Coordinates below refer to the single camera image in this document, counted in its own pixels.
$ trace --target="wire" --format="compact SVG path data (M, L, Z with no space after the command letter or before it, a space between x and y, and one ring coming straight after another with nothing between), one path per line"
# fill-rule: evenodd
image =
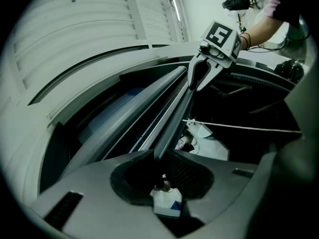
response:
M268 52L272 52L272 51L276 51L276 50L281 50L281 49L283 49L283 48L286 46L286 44L287 44L287 40L284 41L284 44L283 44L281 47L276 48L276 49L263 48L263 47L260 47L260 45L258 45L258 47L250 48L250 49L248 49L247 51L253 52L253 53L268 53ZM259 48L265 49L265 50L267 50L267 51L250 51L250 50L252 50L252 49L259 49Z
M191 121L191 123L190 124L188 124L188 125L191 125L191 124L195 124L195 120L191 120L190 118L188 118L189 119L189 121Z
M307 38L309 38L309 36L310 36L310 31L308 32L308 34L307 34L306 37L304 37L304 38L301 38L301 39L291 39L291 38L287 35L287 39L288 39L289 41L305 41ZM253 48L247 49L247 51L253 52L253 53L268 53L268 52L272 52L272 51L281 50L281 49L283 49L284 47L287 46L287 39L285 39L284 45L281 46L280 48L267 49L267 48L260 47L260 45L258 45L258 47L253 47ZM250 51L250 50L252 50L252 49L258 49L258 48L262 48L262 49L265 49L265 50L267 50L267 51Z
M171 192L173 192L175 189L176 189L177 193L178 193L180 196L182 196L182 195L178 192L178 189L177 189L177 188L172 188L171 191L166 191L166 193L171 193Z
M191 131L189 131L189 130L187 130L193 137L194 137L194 139L195 139L195 141L196 141L196 143L194 144L194 147L197 145L198 146L198 152L197 153L193 153L194 155L197 155L197 154L199 154L199 143L198 143L198 141L197 141L197 139L196 139L196 136L191 132Z
M237 125L223 125L223 124L200 122L200 121L196 121L196 122L197 122L197 123L200 123L200 124L206 124L206 125L216 125L216 126L224 126L224 127L232 127L232 128L241 128L241 129L250 129L250 130L259 130L259 131L272 131L272 132L282 132L282 133L301 133L301 131L293 131L293 130L257 128L257 127L246 127L246 126L237 126Z

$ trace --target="person's arm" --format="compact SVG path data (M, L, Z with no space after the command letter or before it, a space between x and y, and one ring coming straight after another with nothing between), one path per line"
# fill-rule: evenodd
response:
M262 20L258 22L256 25L254 25L252 28L248 29L245 33L248 33L250 35L250 47L262 44L266 41L268 41L280 28L280 26L283 24L282 21L268 17L263 16ZM242 34L243 37L245 37L248 41L249 45L249 36L248 34ZM247 42L243 37L240 37L242 46L241 49L245 50L247 48Z

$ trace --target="white string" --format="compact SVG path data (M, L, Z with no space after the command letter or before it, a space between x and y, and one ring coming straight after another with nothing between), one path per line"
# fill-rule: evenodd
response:
M189 120L189 119L186 119L186 120L183 119L182 121L199 123L199 124L206 124L206 125L216 125L216 126L224 126L224 127L232 127L232 128L259 130L259 131L272 131L272 132L283 132L283 133L301 133L301 131L281 130L281 129L268 129L268 128L256 128L256 127L246 127L246 126L237 126L237 125L223 125L223 124L215 124L215 123L208 123L208 122L200 122L200 121Z

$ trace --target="black bag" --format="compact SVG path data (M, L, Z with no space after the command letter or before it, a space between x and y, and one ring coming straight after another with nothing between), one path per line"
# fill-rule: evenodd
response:
M222 3L222 6L228 10L247 10L249 9L249 4L249 0L226 0Z
M291 59L277 65L275 74L293 83L297 83L304 76L304 69L298 61Z

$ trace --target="bracelet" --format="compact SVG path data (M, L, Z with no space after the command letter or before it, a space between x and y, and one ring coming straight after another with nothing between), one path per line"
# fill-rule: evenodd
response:
M245 41L246 41L246 44L247 44L247 46L246 46L246 49L245 50L248 50L248 41L247 41L247 39L244 37L244 36L242 36L242 35L239 35L240 37L243 37L244 39L245 39Z
M247 47L247 49L249 49L249 48L251 47L251 38L250 38L250 34L249 34L249 33L244 32L244 33L241 33L241 34L240 34L240 36L242 36L242 34L247 34L247 35L249 36L249 45L248 45L248 47Z

